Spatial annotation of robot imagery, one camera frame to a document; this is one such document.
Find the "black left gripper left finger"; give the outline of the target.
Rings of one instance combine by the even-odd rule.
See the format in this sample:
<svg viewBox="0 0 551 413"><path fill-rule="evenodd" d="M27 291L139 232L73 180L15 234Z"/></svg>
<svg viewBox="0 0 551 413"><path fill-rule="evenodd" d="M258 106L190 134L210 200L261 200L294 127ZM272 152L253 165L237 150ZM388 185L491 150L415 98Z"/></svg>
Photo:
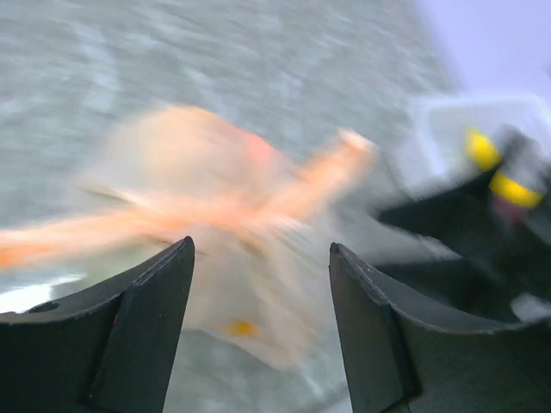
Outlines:
<svg viewBox="0 0 551 413"><path fill-rule="evenodd" d="M2 411L161 411L194 263L186 237L92 287L4 313Z"/></svg>

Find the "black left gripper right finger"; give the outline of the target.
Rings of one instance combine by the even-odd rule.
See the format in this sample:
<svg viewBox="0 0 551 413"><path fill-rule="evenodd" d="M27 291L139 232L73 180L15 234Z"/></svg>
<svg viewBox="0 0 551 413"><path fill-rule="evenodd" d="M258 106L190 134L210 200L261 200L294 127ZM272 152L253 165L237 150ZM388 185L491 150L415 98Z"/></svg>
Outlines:
<svg viewBox="0 0 551 413"><path fill-rule="evenodd" d="M331 293L355 412L547 412L550 321L463 259L372 266L330 248Z"/></svg>

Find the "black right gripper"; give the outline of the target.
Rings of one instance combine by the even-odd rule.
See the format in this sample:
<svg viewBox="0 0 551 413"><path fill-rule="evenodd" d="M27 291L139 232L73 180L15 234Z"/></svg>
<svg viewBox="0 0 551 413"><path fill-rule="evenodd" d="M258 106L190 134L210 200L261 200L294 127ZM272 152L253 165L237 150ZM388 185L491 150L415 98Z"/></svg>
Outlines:
<svg viewBox="0 0 551 413"><path fill-rule="evenodd" d="M379 261L375 267L476 317L512 323L549 320L550 164L546 162L548 191L529 210L499 201L489 188L491 173L475 167L450 188L377 213L383 225L436 240L453 255Z"/></svg>

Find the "orange translucent plastic bag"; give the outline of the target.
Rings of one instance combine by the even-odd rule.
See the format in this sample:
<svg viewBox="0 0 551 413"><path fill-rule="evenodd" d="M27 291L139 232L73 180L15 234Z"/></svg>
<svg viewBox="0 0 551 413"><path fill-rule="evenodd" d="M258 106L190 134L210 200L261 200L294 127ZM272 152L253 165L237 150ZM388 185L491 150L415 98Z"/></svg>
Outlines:
<svg viewBox="0 0 551 413"><path fill-rule="evenodd" d="M371 141L341 129L295 163L203 108L157 108L117 128L77 178L87 213L1 230L1 268L90 259L110 274L191 236L184 327L288 370L329 322L332 205L374 156Z"/></svg>

